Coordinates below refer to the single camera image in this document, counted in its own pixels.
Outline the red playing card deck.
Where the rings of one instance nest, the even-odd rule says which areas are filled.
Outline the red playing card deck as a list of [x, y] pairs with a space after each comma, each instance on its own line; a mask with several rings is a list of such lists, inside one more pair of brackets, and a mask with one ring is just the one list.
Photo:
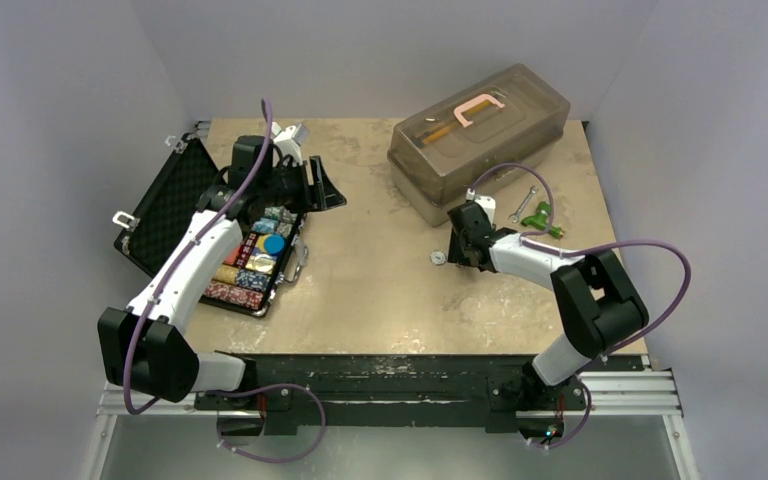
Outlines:
[[239, 263], [245, 256], [246, 249], [244, 245], [236, 246], [223, 260], [223, 264], [231, 267], [239, 267]]

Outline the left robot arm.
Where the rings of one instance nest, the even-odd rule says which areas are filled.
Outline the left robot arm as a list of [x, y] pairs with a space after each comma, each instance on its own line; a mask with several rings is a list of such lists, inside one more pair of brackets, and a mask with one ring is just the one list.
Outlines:
[[202, 391], [219, 391], [235, 409], [255, 402], [258, 382], [242, 359], [197, 353], [184, 333], [221, 260], [266, 208], [307, 214], [346, 205], [320, 157], [302, 158], [307, 135], [297, 123], [241, 136], [223, 170], [196, 138], [169, 157], [117, 239], [152, 279], [126, 307], [99, 318], [109, 382], [173, 402]]

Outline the yellow big blind button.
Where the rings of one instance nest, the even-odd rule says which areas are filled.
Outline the yellow big blind button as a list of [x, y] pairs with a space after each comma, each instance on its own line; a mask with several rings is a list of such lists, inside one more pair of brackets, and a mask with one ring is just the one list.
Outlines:
[[259, 249], [261, 252], [266, 252], [266, 251], [267, 251], [267, 249], [266, 249], [266, 246], [265, 246], [265, 242], [266, 242], [266, 239], [267, 239], [267, 235], [261, 235], [261, 236], [258, 238], [258, 241], [257, 241], [257, 243], [256, 243], [256, 247], [257, 247], [257, 248], [258, 248], [258, 249]]

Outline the clear dealer button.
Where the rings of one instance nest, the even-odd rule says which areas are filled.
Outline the clear dealer button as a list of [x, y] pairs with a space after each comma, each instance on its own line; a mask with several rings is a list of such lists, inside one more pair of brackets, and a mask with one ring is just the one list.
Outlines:
[[263, 274], [271, 274], [275, 268], [276, 260], [269, 255], [258, 255], [250, 259], [247, 268]]

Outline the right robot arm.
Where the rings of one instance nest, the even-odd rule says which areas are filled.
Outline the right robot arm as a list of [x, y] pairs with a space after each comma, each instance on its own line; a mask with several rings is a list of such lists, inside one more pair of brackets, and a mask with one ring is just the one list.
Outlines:
[[648, 325], [648, 309], [612, 251], [551, 253], [545, 245], [527, 246], [519, 232], [496, 229], [475, 200], [448, 217], [451, 263], [518, 277], [554, 294], [562, 333], [523, 366], [521, 392], [529, 404], [548, 405], [561, 383]]

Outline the blue round button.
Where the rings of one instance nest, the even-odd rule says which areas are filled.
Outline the blue round button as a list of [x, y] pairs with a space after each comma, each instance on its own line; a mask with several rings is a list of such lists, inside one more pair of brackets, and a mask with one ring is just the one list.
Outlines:
[[267, 235], [265, 246], [267, 251], [264, 252], [270, 256], [278, 256], [286, 247], [286, 240], [277, 234], [264, 234]]

